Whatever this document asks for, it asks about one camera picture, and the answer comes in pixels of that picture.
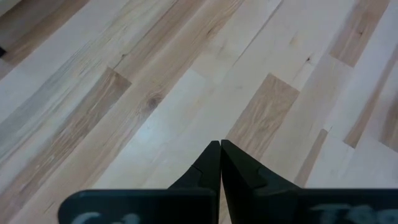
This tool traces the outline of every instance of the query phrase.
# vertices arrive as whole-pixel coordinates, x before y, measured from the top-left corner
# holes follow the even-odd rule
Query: wooden floor
[[[0,17],[0,223],[166,188],[224,138],[301,187],[398,187],[397,21],[398,0],[22,0]]]

